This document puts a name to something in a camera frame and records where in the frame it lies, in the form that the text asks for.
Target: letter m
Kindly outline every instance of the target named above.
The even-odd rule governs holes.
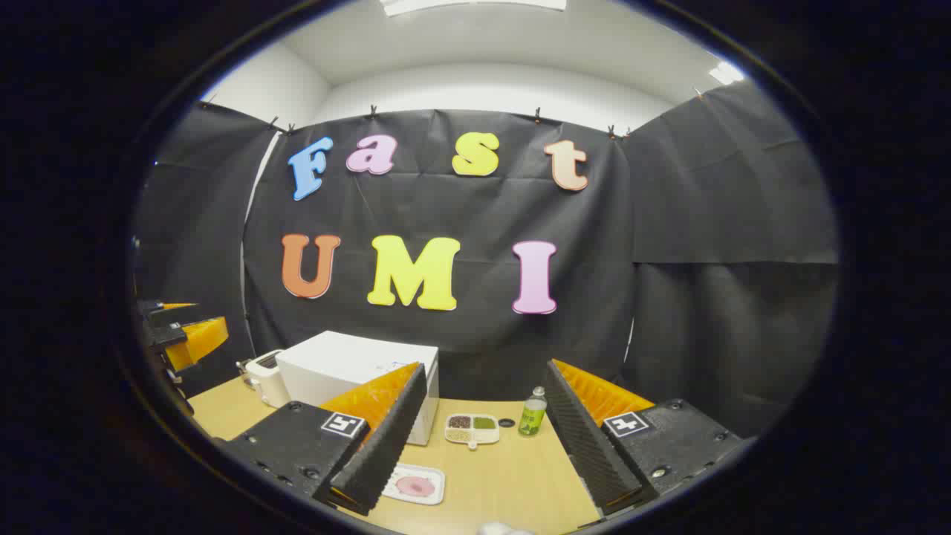
[[[417,299],[420,308],[453,310],[453,258],[459,251],[459,242],[452,238],[433,238],[413,262],[399,236],[377,236],[373,240],[377,250],[377,276],[367,301],[374,305],[391,306],[397,297],[390,290],[390,281],[397,287],[399,300],[410,306],[422,285]]]

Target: black backdrop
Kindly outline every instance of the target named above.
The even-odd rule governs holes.
[[[456,139],[493,132],[499,167],[488,177],[458,176]],[[355,173],[345,159],[367,135],[398,140],[393,169]],[[293,200],[288,158],[323,136],[327,154],[315,193]],[[543,146],[571,139],[588,154],[582,191],[552,179]],[[355,117],[282,136],[258,183],[244,235],[246,299],[259,352],[289,347],[324,330],[438,346],[440,394],[463,399],[528,397],[544,363],[559,358],[613,378],[627,343],[633,297],[630,175],[621,147],[605,132],[508,113],[425,110]],[[318,299],[292,296],[281,282],[285,234],[311,237],[301,275],[316,272],[313,237],[335,234],[332,282]],[[433,311],[367,302],[377,252],[374,237],[396,234],[415,259],[434,237],[461,243],[453,263],[457,308]],[[554,243],[550,315],[520,315],[519,263],[512,246]]]
[[[489,177],[458,176],[456,138],[500,141]],[[372,134],[397,138],[385,175],[344,161]],[[288,158],[334,140],[320,189],[293,200]],[[588,153],[589,186],[559,188],[542,147]],[[285,234],[338,235],[332,284],[315,300],[281,282]],[[377,253],[396,234],[416,258],[461,243],[456,310],[367,303]],[[555,243],[551,315],[512,312],[522,240]],[[244,235],[246,300],[259,352],[326,329],[440,347],[444,397],[527,395],[554,357],[654,400],[685,397],[736,432],[760,432],[821,353],[836,287],[835,224],[795,129],[750,84],[707,93],[627,138],[508,113],[423,110],[355,117],[282,136]],[[316,272],[313,242],[301,275]]]
[[[636,269],[624,384],[758,433],[805,383],[835,306],[818,165],[750,83],[691,99],[621,145]]]
[[[198,303],[224,316],[228,339],[184,374],[193,395],[236,377],[254,355],[244,320],[241,234],[245,207],[273,129],[233,109],[198,104],[158,150],[136,210],[136,291],[142,299]]]

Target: wooden table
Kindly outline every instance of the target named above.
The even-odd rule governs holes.
[[[240,378],[188,401],[199,425],[227,440],[274,412]],[[515,427],[503,427],[497,443],[479,445],[476,451],[442,438],[449,414],[475,412],[518,422],[522,405],[440,399],[429,444],[406,445],[399,461],[442,470],[446,474],[442,503],[417,505],[381,496],[369,517],[341,511],[409,535],[476,535],[489,522],[536,535],[560,535],[598,520],[591,497],[547,419],[530,438],[519,435]]]

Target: water bottle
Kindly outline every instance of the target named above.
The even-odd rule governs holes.
[[[545,388],[536,386],[532,390],[532,397],[525,400],[525,407],[522,409],[522,421],[518,423],[518,433],[526,437],[538,434],[538,430],[541,428],[541,420],[545,417],[546,406],[548,406],[548,402],[545,401]]]

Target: foam letter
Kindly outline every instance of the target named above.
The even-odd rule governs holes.
[[[575,162],[585,162],[588,155],[574,149],[574,141],[563,140],[545,146],[545,153],[552,156],[552,178],[564,189],[580,191],[588,185],[588,178],[574,172]]]
[[[373,291],[366,296],[367,301],[385,307],[395,303],[397,298],[390,291],[392,279],[404,307],[410,306],[422,285],[417,299],[420,308],[454,310],[453,257],[459,247],[459,242],[452,238],[433,238],[414,263],[402,238],[377,236],[373,240],[373,248],[377,250],[377,277]]]
[[[393,168],[393,153],[397,150],[397,140],[388,135],[371,135],[357,141],[353,154],[347,158],[347,168],[355,172],[370,171],[371,174],[385,174]]]
[[[334,249],[340,245],[338,236],[322,235],[314,239],[317,244],[317,277],[311,282],[301,278],[303,248],[310,238],[303,234],[287,234],[281,238],[284,245],[284,260],[281,265],[281,280],[291,295],[317,299],[330,288],[330,274],[334,270]]]
[[[521,289],[512,310],[519,314],[554,312],[555,302],[548,295],[548,259],[556,250],[549,242],[518,242],[512,246],[522,266]]]
[[[489,176],[498,169],[498,138],[493,133],[468,132],[456,140],[453,170],[457,174]]]
[[[327,168],[327,157],[323,152],[330,150],[333,146],[334,140],[323,137],[287,160],[287,165],[294,168],[294,180],[297,182],[297,189],[294,190],[295,201],[303,199],[320,188],[320,183],[323,181],[314,173],[322,173]]]

